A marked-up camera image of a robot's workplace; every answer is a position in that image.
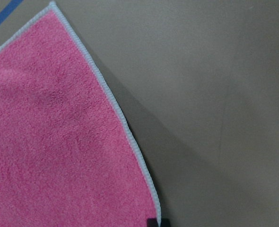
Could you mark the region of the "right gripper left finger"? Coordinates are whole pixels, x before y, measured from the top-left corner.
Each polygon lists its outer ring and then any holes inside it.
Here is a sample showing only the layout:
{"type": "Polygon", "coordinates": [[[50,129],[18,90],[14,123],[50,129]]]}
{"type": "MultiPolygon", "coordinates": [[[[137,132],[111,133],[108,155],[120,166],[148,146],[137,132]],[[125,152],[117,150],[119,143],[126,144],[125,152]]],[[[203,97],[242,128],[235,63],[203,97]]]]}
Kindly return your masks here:
{"type": "Polygon", "coordinates": [[[148,218],[146,223],[147,223],[147,227],[157,227],[157,219],[156,218],[148,218]]]}

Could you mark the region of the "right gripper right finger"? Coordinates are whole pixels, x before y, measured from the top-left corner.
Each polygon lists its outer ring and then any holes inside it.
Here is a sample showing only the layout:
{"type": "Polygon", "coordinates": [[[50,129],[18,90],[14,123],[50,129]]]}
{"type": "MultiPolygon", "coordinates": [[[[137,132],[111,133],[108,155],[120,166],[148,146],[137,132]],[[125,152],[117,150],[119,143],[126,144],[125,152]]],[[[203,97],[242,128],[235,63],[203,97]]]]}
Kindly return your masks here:
{"type": "Polygon", "coordinates": [[[162,218],[160,227],[171,227],[170,219],[168,218],[162,218]]]}

